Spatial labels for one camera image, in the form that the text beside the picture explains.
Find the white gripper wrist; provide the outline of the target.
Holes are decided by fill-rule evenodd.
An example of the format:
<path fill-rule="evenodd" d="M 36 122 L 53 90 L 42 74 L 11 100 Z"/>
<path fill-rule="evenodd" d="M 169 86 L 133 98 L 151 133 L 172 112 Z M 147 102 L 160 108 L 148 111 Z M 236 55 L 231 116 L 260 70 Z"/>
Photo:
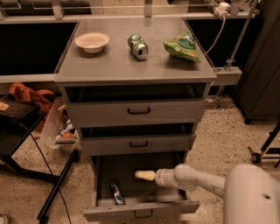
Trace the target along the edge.
<path fill-rule="evenodd" d="M 139 179 L 144 179 L 148 181 L 153 181 L 159 186 L 164 187 L 175 187 L 176 179 L 174 178 L 174 170 L 173 169 L 158 169 L 156 172 L 154 171 L 136 171 L 135 176 Z"/>

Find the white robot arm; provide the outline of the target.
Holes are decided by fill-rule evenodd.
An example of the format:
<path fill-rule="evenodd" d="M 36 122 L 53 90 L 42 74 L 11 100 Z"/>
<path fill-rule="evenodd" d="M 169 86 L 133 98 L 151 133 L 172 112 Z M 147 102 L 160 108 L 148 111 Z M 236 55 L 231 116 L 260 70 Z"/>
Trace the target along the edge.
<path fill-rule="evenodd" d="M 180 190 L 200 186 L 223 198 L 224 224 L 280 224 L 280 183 L 253 164 L 238 164 L 225 177 L 198 171 L 188 164 L 137 171 L 135 176 Z"/>

